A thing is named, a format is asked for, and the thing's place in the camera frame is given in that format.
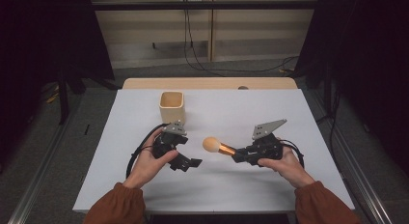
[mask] black curtain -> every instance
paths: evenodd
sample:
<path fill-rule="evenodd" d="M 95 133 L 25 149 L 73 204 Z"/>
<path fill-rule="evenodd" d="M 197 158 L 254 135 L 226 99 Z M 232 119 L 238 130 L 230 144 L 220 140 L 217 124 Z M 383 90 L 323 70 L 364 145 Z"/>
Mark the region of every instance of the black curtain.
<path fill-rule="evenodd" d="M 91 0 L 0 0 L 0 162 L 35 114 L 41 87 L 69 78 L 114 79 Z"/>
<path fill-rule="evenodd" d="M 318 0 L 296 66 L 310 87 L 330 74 L 407 175 L 408 8 L 409 0 Z"/>

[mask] paper cup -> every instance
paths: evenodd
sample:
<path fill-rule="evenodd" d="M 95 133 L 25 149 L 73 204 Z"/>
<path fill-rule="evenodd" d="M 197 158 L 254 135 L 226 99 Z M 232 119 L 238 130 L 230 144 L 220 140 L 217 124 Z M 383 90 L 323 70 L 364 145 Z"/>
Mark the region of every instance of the paper cup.
<path fill-rule="evenodd" d="M 160 115 L 164 124 L 180 121 L 185 124 L 184 95 L 182 92 L 164 92 L 159 102 Z"/>

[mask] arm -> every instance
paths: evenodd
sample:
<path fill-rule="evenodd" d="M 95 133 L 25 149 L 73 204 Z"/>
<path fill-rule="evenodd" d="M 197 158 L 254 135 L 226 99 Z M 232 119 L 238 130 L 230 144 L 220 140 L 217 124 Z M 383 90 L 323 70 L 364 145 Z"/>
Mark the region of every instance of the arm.
<path fill-rule="evenodd" d="M 296 188 L 295 213 L 301 224 L 360 223 L 340 198 L 304 170 L 290 148 L 283 149 L 282 159 L 259 159 L 259 165 L 279 172 Z"/>
<path fill-rule="evenodd" d="M 169 151 L 156 159 L 151 145 L 162 129 L 155 131 L 144 144 L 129 177 L 101 197 L 88 211 L 84 223 L 141 223 L 145 203 L 141 187 L 150 182 L 159 170 L 174 159 L 178 152 Z"/>

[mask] brown sleeve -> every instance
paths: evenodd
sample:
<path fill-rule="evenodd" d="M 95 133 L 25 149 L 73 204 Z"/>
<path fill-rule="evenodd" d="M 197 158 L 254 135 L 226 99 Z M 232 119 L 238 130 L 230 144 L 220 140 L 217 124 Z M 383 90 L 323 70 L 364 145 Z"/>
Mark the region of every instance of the brown sleeve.
<path fill-rule="evenodd" d="M 360 223 L 355 213 L 322 182 L 295 190 L 295 213 L 300 224 Z"/>
<path fill-rule="evenodd" d="M 142 223 L 145 202 L 141 189 L 117 183 L 88 211 L 84 223 Z"/>

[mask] wire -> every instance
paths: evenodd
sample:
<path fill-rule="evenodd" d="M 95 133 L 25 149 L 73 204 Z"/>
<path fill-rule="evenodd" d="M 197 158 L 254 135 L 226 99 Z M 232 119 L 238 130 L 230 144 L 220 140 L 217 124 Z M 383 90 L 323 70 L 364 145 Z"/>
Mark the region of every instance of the wire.
<path fill-rule="evenodd" d="M 138 156 L 138 154 L 145 148 L 151 147 L 151 146 L 146 146 L 143 147 L 145 142 L 147 142 L 148 138 L 159 128 L 163 127 L 163 126 L 167 126 L 168 124 L 161 124 L 156 126 L 153 130 L 150 131 L 150 133 L 145 137 L 145 139 L 142 141 L 142 143 L 139 145 L 139 147 L 135 150 L 135 152 L 131 155 L 131 158 L 129 159 L 127 168 L 126 168 L 126 177 L 128 178 L 130 175 L 130 172 L 132 171 L 132 166 L 133 163 L 135 162 L 136 157 Z"/>
<path fill-rule="evenodd" d="M 331 152 L 331 156 L 334 159 L 334 162 L 336 164 L 336 167 L 339 171 L 339 173 L 341 174 L 341 178 L 344 181 L 345 185 L 349 188 L 350 193 L 352 194 L 352 196 L 355 198 L 358 206 L 361 208 L 361 211 L 364 213 L 364 216 L 367 218 L 369 223 L 372 223 L 371 219 L 369 218 L 369 215 L 367 213 L 367 211 L 364 209 L 363 205 L 361 204 L 361 202 L 358 200 L 358 197 L 356 196 L 356 194 L 354 193 L 354 191 L 351 188 L 351 185 L 349 183 L 349 181 L 347 180 L 347 178 L 343 175 L 342 170 L 340 168 L 340 165 L 338 164 L 337 158 L 335 156 L 335 152 L 334 152 L 334 145 L 333 145 L 333 135 L 334 135 L 334 130 L 335 130 L 335 126 L 336 126 L 336 122 L 337 122 L 337 113 L 338 113 L 338 108 L 340 106 L 340 101 L 341 101 L 341 90 L 340 88 L 337 88 L 337 90 L 335 91 L 335 98 L 333 101 L 333 106 L 332 106 L 332 111 L 331 114 L 326 115 L 324 117 L 322 117 L 319 120 L 324 120 L 326 118 L 332 118 L 333 122 L 331 124 L 331 131 L 330 131 L 330 136 L 329 136 L 329 150 Z"/>
<path fill-rule="evenodd" d="M 315 120 L 315 122 L 316 122 L 317 125 L 320 125 L 324 120 L 326 120 L 326 119 L 331 119 L 331 118 L 332 118 L 332 117 L 331 117 L 330 115 L 324 115 L 323 117 L 321 117 L 321 118 Z"/>
<path fill-rule="evenodd" d="M 199 62 L 199 59 L 198 59 L 198 57 L 197 57 L 197 55 L 196 55 L 195 46 L 193 45 L 192 33 L 191 33 L 191 28 L 190 28 L 190 16 L 189 16 L 189 11 L 188 11 L 188 10 L 185 10 L 185 11 L 184 11 L 184 22 L 185 22 L 185 23 L 184 23 L 184 57 L 185 57 L 185 60 L 186 60 L 187 64 L 188 64 L 192 69 L 195 69 L 195 70 L 204 70 L 204 71 L 210 72 L 210 73 L 212 73 L 212 74 L 225 77 L 225 75 L 219 74 L 219 73 L 217 73 L 217 72 L 215 72 L 215 71 L 265 72 L 265 71 L 276 70 L 276 69 L 279 69 L 279 68 L 281 68 L 281 67 L 284 68 L 284 67 L 285 67 L 285 64 L 289 63 L 289 62 L 292 61 L 293 59 L 297 59 L 297 58 L 298 58 L 298 56 L 287 57 L 287 58 L 285 58 L 285 59 L 283 60 L 283 62 L 282 62 L 280 65 L 278 65 L 278 66 L 276 66 L 276 67 L 273 67 L 273 68 L 264 69 L 264 70 L 234 70 L 234 69 L 211 69 L 211 70 L 209 70 L 209 69 L 206 69 L 206 68 Z M 190 45 L 191 45 L 191 47 L 192 47 L 193 54 L 194 54 L 194 56 L 195 56 L 195 60 L 196 60 L 197 64 L 200 66 L 200 68 L 197 68 L 197 67 L 193 66 L 193 65 L 188 61 L 188 59 L 187 59 L 187 51 L 186 51 L 186 45 L 187 45 L 187 38 L 186 38 L 186 37 L 187 37 L 187 32 L 189 32 Z"/>
<path fill-rule="evenodd" d="M 51 89 L 53 89 L 53 88 L 55 89 L 57 86 L 58 86 L 58 83 L 55 82 L 55 83 L 53 83 L 51 86 L 49 86 L 49 87 L 47 87 L 46 89 L 42 90 L 42 91 L 41 91 L 41 94 L 47 93 L 47 92 L 50 91 Z"/>
<path fill-rule="evenodd" d="M 301 154 L 300 150 L 298 149 L 298 147 L 292 143 L 289 140 L 280 140 L 280 142 L 287 142 L 287 144 L 283 144 L 284 147 L 289 147 L 295 150 L 295 152 L 297 153 L 297 157 L 298 157 L 298 161 L 300 162 L 301 166 L 303 166 L 303 168 L 305 168 L 304 165 L 304 155 Z"/>
<path fill-rule="evenodd" d="M 148 219 L 146 213 L 144 213 L 144 219 L 145 219 L 145 223 L 147 223 L 147 224 L 150 224 L 150 223 L 151 223 L 150 220 Z"/>

